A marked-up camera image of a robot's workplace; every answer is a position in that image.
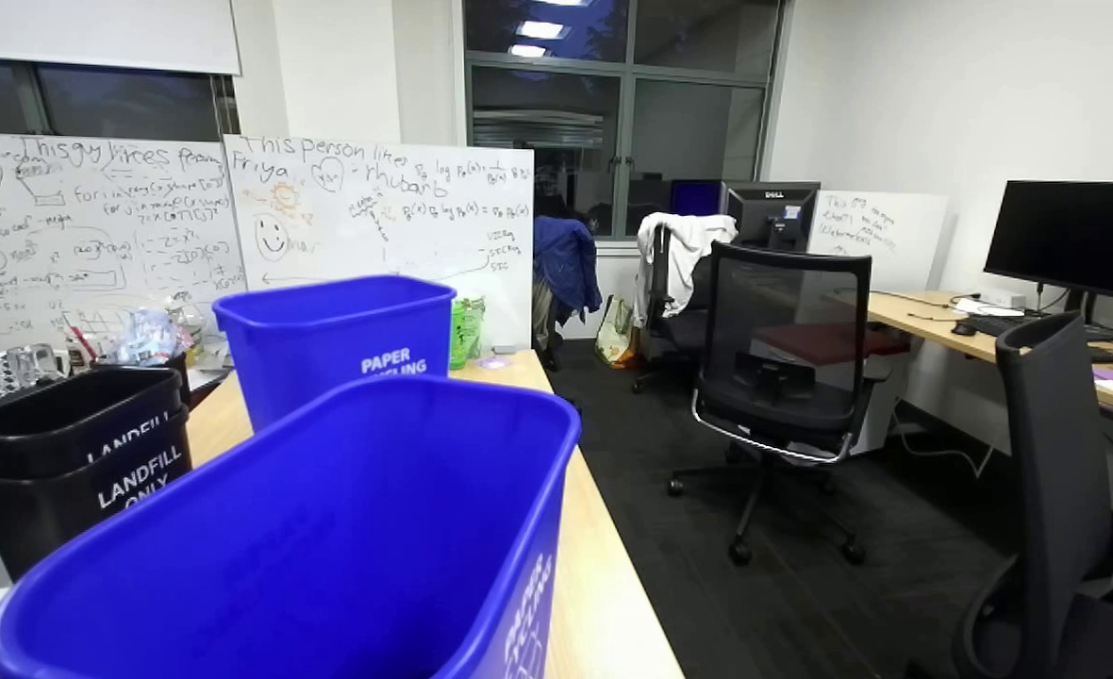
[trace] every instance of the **desk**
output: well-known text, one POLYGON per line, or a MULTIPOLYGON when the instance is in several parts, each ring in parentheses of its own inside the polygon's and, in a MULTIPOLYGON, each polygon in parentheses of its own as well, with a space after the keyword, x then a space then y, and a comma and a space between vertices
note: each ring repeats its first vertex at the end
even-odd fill
MULTIPOLYGON (((456 379, 550 391, 530 351, 476 361, 456 379)), ((189 416, 196 464, 216 462, 250 434, 233 379, 189 416)), ((545 675, 682 675, 579 452, 571 458, 563 489, 545 675)))
MULTIPOLYGON (((921 296, 869 296, 869 321, 900 330, 915 341, 938 342, 947 351, 968 355, 978 361, 994 361, 994 341, 991 337, 954 337, 954 321, 958 313, 947 308, 954 296, 935 296, 935 289, 921 289, 921 296)), ((1105 413, 1113 413, 1113 391, 1095 390, 1099 403, 1105 413)))

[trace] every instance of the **office chair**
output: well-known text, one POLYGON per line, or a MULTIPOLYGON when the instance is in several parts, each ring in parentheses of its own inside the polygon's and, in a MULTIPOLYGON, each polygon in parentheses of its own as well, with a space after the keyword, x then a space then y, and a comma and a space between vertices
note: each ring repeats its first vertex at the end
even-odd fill
MULTIPOLYGON (((811 255, 711 245, 705 359, 693 382, 693 418, 758 464, 686 468, 667 494, 689 484, 742 484, 747 503, 729 556, 742 567, 747 530, 767 484, 786 470, 817 470, 847 458, 871 401, 864 379, 869 255, 811 255)), ((817 517, 857 567, 852 532, 817 517)))
POLYGON ((1081 321, 1008 330, 994 366, 1020 462, 1021 556, 963 615, 958 675, 1113 675, 1113 508, 1081 321))
POLYGON ((693 298, 682 313, 664 316, 667 304, 667 245, 672 229, 654 229, 654 268, 646 276, 646 313, 640 313, 640 370, 631 382, 635 391, 640 391, 650 382, 676 375, 676 370, 696 370, 705 351, 705 304, 710 304, 710 255, 693 268, 693 298))

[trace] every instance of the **dark carpet floor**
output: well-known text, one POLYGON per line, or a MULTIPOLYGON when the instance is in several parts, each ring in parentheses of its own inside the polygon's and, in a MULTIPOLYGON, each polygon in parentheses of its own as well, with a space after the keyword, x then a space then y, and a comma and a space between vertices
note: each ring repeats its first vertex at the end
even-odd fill
POLYGON ((682 382, 640 391, 631 382, 591 342, 564 342, 550 370, 584 418, 579 452, 689 679, 861 679, 910 663, 954 675, 954 619, 1014 542, 1008 462, 972 478, 967 462, 895 436, 835 468, 835 494, 772 487, 747 537, 749 563, 732 567, 742 494, 664 489, 672 468, 724 464, 729 445, 693 425, 682 382), (847 567, 826 532, 786 514, 801 503, 852 530, 869 563, 847 567))

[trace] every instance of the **cable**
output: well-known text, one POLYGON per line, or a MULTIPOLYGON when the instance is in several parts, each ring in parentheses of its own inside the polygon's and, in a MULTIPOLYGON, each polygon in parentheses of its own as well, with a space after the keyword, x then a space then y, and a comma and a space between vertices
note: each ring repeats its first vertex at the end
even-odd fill
POLYGON ((1036 313, 1052 308, 1052 304, 1069 304, 1072 289, 1058 289, 1055 298, 1041 298, 1046 283, 1036 283, 1036 313))
POLYGON ((926 462, 926 458, 958 458, 958 462, 967 462, 972 478, 981 478, 984 468, 994 462, 991 445, 984 445, 981 462, 972 462, 968 449, 914 449, 900 430, 899 430, 899 445, 900 445, 900 452, 921 458, 921 462, 926 462))

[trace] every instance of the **monitor screen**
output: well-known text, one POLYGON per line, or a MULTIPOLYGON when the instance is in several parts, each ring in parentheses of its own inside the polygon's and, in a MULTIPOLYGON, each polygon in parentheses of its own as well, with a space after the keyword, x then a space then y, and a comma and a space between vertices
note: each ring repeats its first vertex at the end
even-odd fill
POLYGON ((676 215, 718 215, 720 211, 720 182, 672 182, 667 209, 676 215))
POLYGON ((806 253, 817 182, 724 185, 735 245, 806 253))
POLYGON ((984 271, 1113 296, 1113 185, 1008 182, 984 271))

